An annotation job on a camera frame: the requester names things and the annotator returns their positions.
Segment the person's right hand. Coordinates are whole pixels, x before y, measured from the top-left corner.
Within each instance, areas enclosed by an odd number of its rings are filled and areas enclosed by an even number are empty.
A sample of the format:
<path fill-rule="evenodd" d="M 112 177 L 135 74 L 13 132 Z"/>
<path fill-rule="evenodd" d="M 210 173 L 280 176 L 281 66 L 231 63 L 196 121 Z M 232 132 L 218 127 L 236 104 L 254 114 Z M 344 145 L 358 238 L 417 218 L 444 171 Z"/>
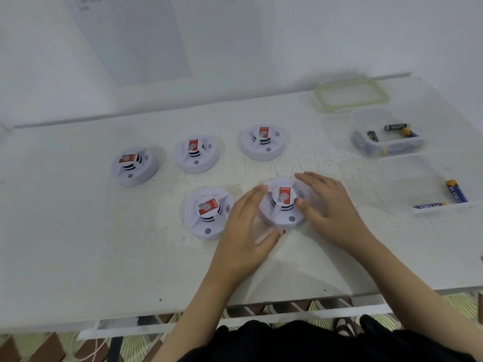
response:
<path fill-rule="evenodd" d="M 327 241 L 344 249 L 356 259 L 366 257 L 376 238 L 364 223 L 342 183 L 314 172 L 296 173 L 295 178 L 308 185 L 324 206 L 321 219 L 307 219 Z"/>

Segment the person's left hand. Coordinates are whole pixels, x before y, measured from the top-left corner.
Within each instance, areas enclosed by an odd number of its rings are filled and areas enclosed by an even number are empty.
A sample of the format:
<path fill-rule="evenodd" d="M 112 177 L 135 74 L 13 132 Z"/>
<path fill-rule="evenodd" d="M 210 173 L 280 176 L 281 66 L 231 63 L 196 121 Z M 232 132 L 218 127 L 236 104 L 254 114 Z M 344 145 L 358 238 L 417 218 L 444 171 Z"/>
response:
<path fill-rule="evenodd" d="M 253 274 L 267 260 L 271 250 L 259 250 L 253 236 L 253 224 L 267 190 L 267 185 L 258 185 L 234 204 L 210 266 L 234 263 Z"/>

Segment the white smoke detector red label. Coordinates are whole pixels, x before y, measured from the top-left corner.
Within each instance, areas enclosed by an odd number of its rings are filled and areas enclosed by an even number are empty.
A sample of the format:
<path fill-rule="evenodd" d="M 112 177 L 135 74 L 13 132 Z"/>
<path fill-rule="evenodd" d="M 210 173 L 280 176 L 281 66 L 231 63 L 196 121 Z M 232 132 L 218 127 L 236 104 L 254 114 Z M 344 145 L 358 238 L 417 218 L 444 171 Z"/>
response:
<path fill-rule="evenodd" d="M 238 147 L 255 161 L 271 161 L 282 155 L 288 141 L 288 131 L 273 123 L 258 123 L 237 135 Z"/>
<path fill-rule="evenodd" d="M 173 158 L 187 173 L 197 174 L 212 168 L 219 160 L 217 140 L 212 135 L 194 135 L 179 142 Z"/>
<path fill-rule="evenodd" d="M 131 147 L 114 158 L 111 174 L 119 184 L 134 187 L 147 182 L 158 168 L 159 161 L 149 148 Z"/>
<path fill-rule="evenodd" d="M 203 241 L 216 240 L 225 229 L 233 205 L 232 196 L 224 188 L 198 189 L 184 201 L 184 225 Z"/>
<path fill-rule="evenodd" d="M 278 177 L 267 181 L 265 193 L 258 210 L 259 218 L 271 227 L 291 230 L 305 221 L 295 200 L 312 199 L 312 189 L 295 177 Z"/>

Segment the person's left forearm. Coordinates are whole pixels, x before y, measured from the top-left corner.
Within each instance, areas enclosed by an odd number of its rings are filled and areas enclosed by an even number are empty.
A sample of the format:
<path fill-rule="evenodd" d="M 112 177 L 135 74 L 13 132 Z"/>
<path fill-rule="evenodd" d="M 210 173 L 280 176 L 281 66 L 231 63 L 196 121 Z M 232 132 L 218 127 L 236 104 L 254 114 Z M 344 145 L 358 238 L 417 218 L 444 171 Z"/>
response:
<path fill-rule="evenodd" d="M 233 292 L 252 273 L 246 266 L 212 265 L 152 362 L 178 362 L 212 339 Z"/>

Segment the person's right forearm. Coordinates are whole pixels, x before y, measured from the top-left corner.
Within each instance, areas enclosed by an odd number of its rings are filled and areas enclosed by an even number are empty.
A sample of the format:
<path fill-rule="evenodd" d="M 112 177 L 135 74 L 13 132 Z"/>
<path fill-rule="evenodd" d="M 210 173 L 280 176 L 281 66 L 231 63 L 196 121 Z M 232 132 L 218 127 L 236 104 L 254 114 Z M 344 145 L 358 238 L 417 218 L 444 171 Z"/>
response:
<path fill-rule="evenodd" d="M 368 272 L 406 330 L 483 362 L 483 330 L 433 291 L 371 233 L 346 250 Z"/>

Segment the clear plastic container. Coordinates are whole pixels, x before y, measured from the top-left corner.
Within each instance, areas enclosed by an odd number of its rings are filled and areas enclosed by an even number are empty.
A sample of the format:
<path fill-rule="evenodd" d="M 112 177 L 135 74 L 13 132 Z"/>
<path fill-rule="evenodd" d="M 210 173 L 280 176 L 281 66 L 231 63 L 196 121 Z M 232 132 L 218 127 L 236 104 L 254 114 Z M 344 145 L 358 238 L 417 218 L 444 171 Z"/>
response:
<path fill-rule="evenodd" d="M 361 154 L 368 157 L 391 157 L 419 151 L 426 145 L 426 139 L 420 135 L 422 127 L 419 115 L 408 108 L 372 108 L 361 109 L 351 114 L 350 139 Z M 410 129 L 419 135 L 417 138 L 404 138 L 401 131 L 385 132 L 384 126 L 407 123 Z M 375 131 L 379 142 L 373 142 L 367 131 Z"/>
<path fill-rule="evenodd" d="M 445 185 L 454 179 L 468 203 L 456 203 Z M 483 207 L 483 157 L 469 149 L 425 151 L 380 159 L 376 188 L 389 209 L 401 215 L 436 215 Z M 445 202 L 447 206 L 414 209 Z"/>

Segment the clear container lid green rim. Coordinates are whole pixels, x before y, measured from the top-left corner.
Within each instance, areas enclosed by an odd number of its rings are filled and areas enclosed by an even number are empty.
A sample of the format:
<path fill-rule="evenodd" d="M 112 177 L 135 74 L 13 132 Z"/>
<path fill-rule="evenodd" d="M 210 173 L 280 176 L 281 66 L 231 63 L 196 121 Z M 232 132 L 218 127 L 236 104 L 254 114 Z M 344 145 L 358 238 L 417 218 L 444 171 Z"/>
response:
<path fill-rule="evenodd" d="M 371 78 L 321 83 L 313 92 L 322 109 L 330 112 L 384 104 L 390 100 L 383 87 Z"/>

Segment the person's black clothing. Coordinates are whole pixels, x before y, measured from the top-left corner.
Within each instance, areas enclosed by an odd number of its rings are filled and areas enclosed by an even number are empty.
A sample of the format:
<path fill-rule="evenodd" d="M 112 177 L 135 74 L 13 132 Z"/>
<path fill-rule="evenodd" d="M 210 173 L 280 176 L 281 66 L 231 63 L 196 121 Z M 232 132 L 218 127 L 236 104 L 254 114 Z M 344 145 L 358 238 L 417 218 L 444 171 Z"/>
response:
<path fill-rule="evenodd" d="M 275 329 L 256 321 L 234 331 L 222 326 L 206 346 L 177 362 L 476 362 L 412 331 L 390 331 L 368 315 L 360 325 L 363 332 L 356 336 L 303 321 Z"/>

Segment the person's foot in black sandal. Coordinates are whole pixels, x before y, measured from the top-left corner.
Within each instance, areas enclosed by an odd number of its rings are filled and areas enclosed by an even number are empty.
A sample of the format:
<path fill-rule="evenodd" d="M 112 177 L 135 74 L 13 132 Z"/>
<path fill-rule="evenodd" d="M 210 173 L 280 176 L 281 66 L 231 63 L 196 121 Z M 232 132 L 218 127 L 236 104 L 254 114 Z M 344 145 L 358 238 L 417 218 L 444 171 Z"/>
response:
<path fill-rule="evenodd" d="M 335 318 L 333 330 L 339 335 L 349 337 L 357 336 L 357 327 L 350 317 Z"/>

